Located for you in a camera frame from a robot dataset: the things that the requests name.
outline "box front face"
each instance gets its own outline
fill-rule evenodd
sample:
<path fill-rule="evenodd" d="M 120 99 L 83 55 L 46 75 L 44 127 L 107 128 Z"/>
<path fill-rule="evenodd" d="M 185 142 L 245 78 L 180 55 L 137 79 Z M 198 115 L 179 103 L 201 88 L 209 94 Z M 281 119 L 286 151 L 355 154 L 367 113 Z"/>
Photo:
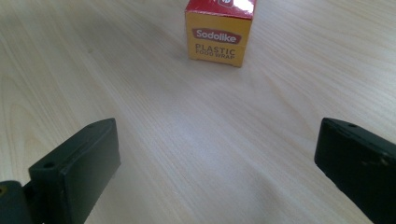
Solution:
<path fill-rule="evenodd" d="M 192 59 L 242 66 L 251 20 L 186 12 Z"/>

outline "table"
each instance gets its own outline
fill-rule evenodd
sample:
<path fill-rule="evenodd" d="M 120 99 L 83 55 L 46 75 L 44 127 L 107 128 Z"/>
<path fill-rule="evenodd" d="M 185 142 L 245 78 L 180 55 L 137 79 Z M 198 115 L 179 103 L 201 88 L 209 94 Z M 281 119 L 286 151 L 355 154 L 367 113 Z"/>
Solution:
<path fill-rule="evenodd" d="M 186 5 L 0 0 L 0 179 L 115 118 L 86 223 L 371 223 L 313 158 L 325 117 L 396 142 L 396 3 L 258 0 L 242 68 L 188 59 Z"/>

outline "small cardboard box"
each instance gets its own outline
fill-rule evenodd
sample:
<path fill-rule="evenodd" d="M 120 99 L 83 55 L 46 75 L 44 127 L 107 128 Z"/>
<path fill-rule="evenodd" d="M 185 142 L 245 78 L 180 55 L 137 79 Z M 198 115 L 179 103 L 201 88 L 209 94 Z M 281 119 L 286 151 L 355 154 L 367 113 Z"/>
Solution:
<path fill-rule="evenodd" d="M 256 0 L 190 0 L 186 7 L 189 57 L 240 67 Z"/>

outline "wood grain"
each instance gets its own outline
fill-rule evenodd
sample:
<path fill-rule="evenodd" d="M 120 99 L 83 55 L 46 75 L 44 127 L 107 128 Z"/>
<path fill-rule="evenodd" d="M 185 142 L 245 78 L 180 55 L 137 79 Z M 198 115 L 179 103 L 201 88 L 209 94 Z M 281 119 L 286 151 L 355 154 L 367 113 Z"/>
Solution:
<path fill-rule="evenodd" d="M 188 59 L 186 5 L 0 0 L 0 180 L 114 117 L 87 223 L 370 223 L 313 157 L 323 117 L 396 142 L 396 3 L 259 0 L 239 69 Z"/>

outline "red and yellow box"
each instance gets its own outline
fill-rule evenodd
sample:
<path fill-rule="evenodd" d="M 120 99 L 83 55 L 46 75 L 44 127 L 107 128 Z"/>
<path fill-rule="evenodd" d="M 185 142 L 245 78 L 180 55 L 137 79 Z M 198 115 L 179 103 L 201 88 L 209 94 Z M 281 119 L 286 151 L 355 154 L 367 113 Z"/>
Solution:
<path fill-rule="evenodd" d="M 190 0 L 186 7 L 189 57 L 240 67 L 256 0 Z"/>

